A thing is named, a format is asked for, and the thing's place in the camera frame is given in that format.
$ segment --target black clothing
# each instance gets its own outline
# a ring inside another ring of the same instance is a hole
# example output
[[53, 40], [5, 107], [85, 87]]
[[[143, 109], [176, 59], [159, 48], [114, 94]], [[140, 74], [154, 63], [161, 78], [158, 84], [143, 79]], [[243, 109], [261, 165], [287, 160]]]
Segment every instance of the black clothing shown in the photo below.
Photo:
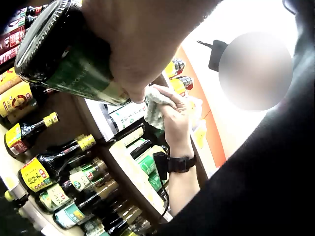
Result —
[[293, 4], [299, 38], [287, 95], [156, 236], [314, 235], [314, 1]]

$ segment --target wrist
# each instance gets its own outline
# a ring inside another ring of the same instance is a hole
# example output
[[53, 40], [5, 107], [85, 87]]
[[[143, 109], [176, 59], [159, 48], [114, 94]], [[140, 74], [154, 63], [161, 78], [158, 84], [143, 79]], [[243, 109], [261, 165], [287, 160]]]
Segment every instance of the wrist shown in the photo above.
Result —
[[170, 145], [170, 157], [180, 158], [187, 156], [189, 158], [194, 157], [194, 151], [190, 139], [186, 142], [178, 143], [176, 145]]

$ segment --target black wristwatch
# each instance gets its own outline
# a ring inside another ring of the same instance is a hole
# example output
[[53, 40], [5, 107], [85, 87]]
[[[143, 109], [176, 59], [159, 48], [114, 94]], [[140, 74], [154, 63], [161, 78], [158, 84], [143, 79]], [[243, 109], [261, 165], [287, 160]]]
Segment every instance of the black wristwatch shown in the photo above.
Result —
[[153, 160], [161, 180], [167, 179], [167, 172], [187, 172], [196, 164], [195, 155], [193, 158], [189, 158], [188, 156], [172, 158], [164, 152], [153, 153]]

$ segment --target watch strap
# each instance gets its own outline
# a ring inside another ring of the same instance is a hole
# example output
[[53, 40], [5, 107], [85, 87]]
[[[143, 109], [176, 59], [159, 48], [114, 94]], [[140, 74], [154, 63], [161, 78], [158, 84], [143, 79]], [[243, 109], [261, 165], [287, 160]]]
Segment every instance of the watch strap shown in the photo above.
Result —
[[180, 158], [172, 158], [169, 157], [168, 161], [168, 172], [187, 172], [190, 168], [192, 168], [196, 164], [196, 156], [193, 158], [189, 158], [188, 156], [180, 157]]

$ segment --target black cable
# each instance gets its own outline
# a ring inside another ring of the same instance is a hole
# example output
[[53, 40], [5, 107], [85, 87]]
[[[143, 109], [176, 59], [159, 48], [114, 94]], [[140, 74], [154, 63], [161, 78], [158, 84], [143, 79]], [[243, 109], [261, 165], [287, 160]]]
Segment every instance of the black cable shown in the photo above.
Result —
[[165, 192], [165, 194], [166, 194], [167, 204], [166, 204], [166, 208], [165, 208], [163, 214], [161, 215], [159, 221], [161, 221], [161, 219], [162, 219], [163, 216], [166, 214], [166, 212], [167, 212], [167, 210], [168, 210], [168, 208], [169, 208], [169, 195], [168, 195], [168, 193], [167, 193], [167, 191], [166, 191], [166, 189], [165, 189], [165, 186], [164, 186], [164, 184], [163, 184], [163, 182], [162, 182], [161, 179], [160, 179], [160, 182], [161, 182], [161, 185], [162, 185], [162, 189], [164, 190], [164, 192]]

